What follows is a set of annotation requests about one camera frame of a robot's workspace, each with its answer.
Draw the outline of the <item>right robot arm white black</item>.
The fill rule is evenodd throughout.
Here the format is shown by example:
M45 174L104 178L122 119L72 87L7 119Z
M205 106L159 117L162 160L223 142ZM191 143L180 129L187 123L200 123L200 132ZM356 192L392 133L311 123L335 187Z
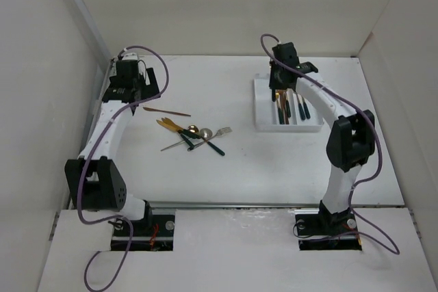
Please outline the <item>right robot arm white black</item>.
M327 191L320 201L318 228L333 233L350 212L349 197L361 171L374 154L374 114L337 95L313 64L301 64L293 43L272 48L270 89L291 89L322 115L331 129L326 155L331 163Z

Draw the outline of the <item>dark brown wooden fork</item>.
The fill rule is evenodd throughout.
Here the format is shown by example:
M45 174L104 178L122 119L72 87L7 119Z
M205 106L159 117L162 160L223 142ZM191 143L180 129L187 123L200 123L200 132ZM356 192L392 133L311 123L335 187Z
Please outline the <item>dark brown wooden fork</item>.
M286 91L285 90L283 90L281 92L281 102L282 102L282 107L283 107L284 115L285 115L285 117L288 117L287 105L286 105L286 103L287 103L287 95L286 95Z

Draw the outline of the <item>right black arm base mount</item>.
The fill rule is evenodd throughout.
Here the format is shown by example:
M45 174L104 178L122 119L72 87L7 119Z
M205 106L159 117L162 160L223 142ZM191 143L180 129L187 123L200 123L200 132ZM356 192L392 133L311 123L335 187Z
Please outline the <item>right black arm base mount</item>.
M299 209L293 233L300 251L362 251L357 221L350 210L330 214L321 209Z

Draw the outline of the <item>gold spoon green handle pile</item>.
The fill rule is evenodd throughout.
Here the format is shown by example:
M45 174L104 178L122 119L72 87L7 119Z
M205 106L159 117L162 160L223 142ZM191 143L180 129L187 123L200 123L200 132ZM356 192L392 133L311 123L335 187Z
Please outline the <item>gold spoon green handle pile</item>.
M183 141L189 146L188 150L194 149L194 144L191 142L191 140L199 140L201 138L198 133L187 129L181 129L180 136Z

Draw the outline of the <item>copper fork all metal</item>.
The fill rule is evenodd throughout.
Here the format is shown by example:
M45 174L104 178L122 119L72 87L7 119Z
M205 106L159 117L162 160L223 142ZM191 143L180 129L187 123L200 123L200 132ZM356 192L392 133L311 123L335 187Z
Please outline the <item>copper fork all metal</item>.
M280 124L285 124L285 108L283 104L282 92L278 91L276 93L276 100L279 108L279 121Z

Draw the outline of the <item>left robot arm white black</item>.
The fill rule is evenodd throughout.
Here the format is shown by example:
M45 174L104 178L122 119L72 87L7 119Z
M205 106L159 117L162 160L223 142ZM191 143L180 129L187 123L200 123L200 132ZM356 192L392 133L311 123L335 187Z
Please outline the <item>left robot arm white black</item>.
M112 211L129 219L138 235L149 233L153 218L149 204L127 192L127 186L114 159L123 132L133 118L136 106L125 105L159 93L152 68L140 69L138 59L122 59L112 65L114 74L103 93L99 117L86 147L78 158L69 159L64 172L73 199L81 198L87 211Z

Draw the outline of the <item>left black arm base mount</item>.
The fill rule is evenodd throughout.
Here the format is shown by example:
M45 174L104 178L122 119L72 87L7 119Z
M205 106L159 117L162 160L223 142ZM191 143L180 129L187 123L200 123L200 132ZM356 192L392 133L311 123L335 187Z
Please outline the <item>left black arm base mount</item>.
M129 250L132 252L173 251L175 233L175 212L146 207L144 219L132 221L133 232ZM129 242L130 230L126 221L109 221L113 226L111 251L124 251Z

